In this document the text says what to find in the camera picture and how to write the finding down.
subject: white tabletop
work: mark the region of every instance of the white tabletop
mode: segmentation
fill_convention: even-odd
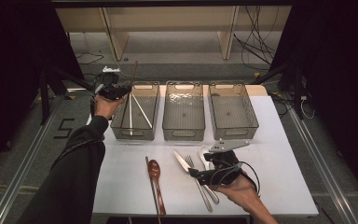
[[[199,147],[212,146],[211,116],[204,88],[205,135],[202,142],[165,141],[162,131],[165,87],[161,86],[154,141],[117,140],[111,128],[105,132],[106,153],[94,201],[94,214],[110,216],[154,216],[156,206],[147,173],[145,157],[156,160],[161,168],[159,184],[167,216],[212,217],[243,216],[246,213],[221,193],[219,204],[209,198],[208,212],[195,183],[173,155],[190,155],[202,170]],[[318,215],[275,106],[269,96],[250,96],[259,128],[250,146],[235,149],[240,161],[251,164],[260,180],[261,200],[274,216],[312,217]],[[242,169],[255,180],[252,170]]]

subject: human arm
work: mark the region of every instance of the human arm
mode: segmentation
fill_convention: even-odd
[[[230,185],[220,185],[215,190],[225,194],[232,202],[251,214],[257,223],[278,223],[261,202],[251,182],[244,176],[239,175]]]
[[[108,119],[123,102],[96,96],[89,125],[74,131],[18,223],[90,223]]]

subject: black sleeve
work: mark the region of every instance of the black sleeve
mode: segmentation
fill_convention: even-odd
[[[90,223],[107,126],[96,116],[71,135],[18,223]]]

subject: hand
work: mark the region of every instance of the hand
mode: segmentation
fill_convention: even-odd
[[[239,175],[230,185],[220,185],[215,190],[250,213],[257,223],[278,223],[261,202],[252,183],[244,176]]]
[[[103,116],[110,120],[115,115],[119,105],[124,103],[124,99],[108,100],[101,95],[95,96],[95,112],[94,116]]]

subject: clear plastic bin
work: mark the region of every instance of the clear plastic bin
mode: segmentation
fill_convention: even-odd
[[[154,140],[159,106],[158,82],[134,82],[128,104],[120,105],[111,128],[116,139]]]
[[[166,141],[202,141],[203,89],[199,81],[168,81],[162,122]]]
[[[212,81],[208,101],[215,140],[254,138],[258,122],[243,82]]]

